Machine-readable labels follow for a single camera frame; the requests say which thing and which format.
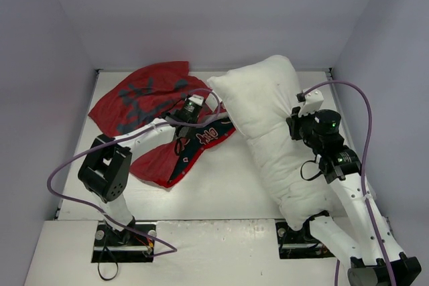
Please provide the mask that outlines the white pillow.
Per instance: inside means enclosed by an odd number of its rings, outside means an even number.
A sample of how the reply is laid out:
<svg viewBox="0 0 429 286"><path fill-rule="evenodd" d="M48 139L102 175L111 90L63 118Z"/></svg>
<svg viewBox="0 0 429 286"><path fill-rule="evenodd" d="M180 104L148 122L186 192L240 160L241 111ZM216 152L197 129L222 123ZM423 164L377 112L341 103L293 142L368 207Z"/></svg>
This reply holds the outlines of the white pillow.
<svg viewBox="0 0 429 286"><path fill-rule="evenodd" d="M301 91L287 57L274 55L229 70L209 78L208 84L243 136L265 191L292 229L301 229L309 217L323 211L331 216L345 215L341 201L323 177L309 182L300 175L300 168L314 155L303 142L291 139L286 123Z"/></svg>

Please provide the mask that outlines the red navy pillowcase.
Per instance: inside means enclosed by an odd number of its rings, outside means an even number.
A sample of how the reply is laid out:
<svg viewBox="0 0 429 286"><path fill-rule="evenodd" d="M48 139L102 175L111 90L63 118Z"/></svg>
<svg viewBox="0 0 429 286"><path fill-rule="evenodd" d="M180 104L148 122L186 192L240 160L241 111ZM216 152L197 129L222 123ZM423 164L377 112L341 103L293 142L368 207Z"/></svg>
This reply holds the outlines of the red navy pillowcase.
<svg viewBox="0 0 429 286"><path fill-rule="evenodd" d="M102 133L116 137L132 132L183 107L191 90L205 98L203 81L189 74L187 61L152 64L140 68L105 94L90 110L89 117ZM163 188L177 184L207 149L228 139L235 132L228 117L220 117L204 128L195 129L191 138L171 142L146 153L131 164L130 172L143 182Z"/></svg>

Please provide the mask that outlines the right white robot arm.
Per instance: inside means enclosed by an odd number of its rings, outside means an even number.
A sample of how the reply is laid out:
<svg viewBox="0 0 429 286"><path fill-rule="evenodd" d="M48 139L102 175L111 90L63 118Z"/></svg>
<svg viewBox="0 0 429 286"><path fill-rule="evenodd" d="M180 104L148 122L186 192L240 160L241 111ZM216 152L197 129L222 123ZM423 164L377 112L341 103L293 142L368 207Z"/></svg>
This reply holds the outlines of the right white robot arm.
<svg viewBox="0 0 429 286"><path fill-rule="evenodd" d="M300 110L294 107L286 120L290 135L313 152L313 162L341 201L355 235L350 237L323 211L298 221L298 236L322 242L346 269L350 285L411 285L422 271L420 262L396 242L361 181L361 161L339 133L340 114L323 109L302 116Z"/></svg>

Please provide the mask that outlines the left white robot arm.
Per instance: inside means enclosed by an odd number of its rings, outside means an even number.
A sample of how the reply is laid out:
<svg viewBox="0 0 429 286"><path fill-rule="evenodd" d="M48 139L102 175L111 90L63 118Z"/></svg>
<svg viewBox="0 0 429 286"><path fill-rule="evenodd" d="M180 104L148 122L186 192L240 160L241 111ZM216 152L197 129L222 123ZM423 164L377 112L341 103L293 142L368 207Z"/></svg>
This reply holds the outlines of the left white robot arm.
<svg viewBox="0 0 429 286"><path fill-rule="evenodd" d="M131 164L157 147L185 138L190 127L182 123L197 123L203 104L204 98L193 94L180 110L165 113L138 130L113 138L99 135L93 141L91 147L128 139L89 153L78 170L78 179L95 197L102 213L109 216L105 220L111 227L109 236L118 245L129 244L134 237L135 218L123 195Z"/></svg>

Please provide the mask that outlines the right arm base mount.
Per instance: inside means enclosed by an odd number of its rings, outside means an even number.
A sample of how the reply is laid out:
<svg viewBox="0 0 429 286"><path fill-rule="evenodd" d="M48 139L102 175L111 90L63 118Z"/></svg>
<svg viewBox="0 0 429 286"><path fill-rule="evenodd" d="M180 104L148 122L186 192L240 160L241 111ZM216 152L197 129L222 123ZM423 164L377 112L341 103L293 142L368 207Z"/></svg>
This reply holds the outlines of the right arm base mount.
<svg viewBox="0 0 429 286"><path fill-rule="evenodd" d="M280 259L326 259L334 255L319 240L309 233L308 224L299 231L292 230L286 221L276 221L275 231L278 240Z"/></svg>

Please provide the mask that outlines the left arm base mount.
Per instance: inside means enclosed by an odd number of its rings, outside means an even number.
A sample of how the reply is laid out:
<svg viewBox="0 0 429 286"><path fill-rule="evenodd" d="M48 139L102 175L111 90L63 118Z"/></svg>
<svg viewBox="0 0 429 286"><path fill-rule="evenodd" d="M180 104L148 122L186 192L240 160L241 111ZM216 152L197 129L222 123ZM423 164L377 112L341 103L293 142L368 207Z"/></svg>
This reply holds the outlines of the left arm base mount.
<svg viewBox="0 0 429 286"><path fill-rule="evenodd" d="M117 232L99 222L95 232L91 263L152 263L155 241L124 230Z"/></svg>

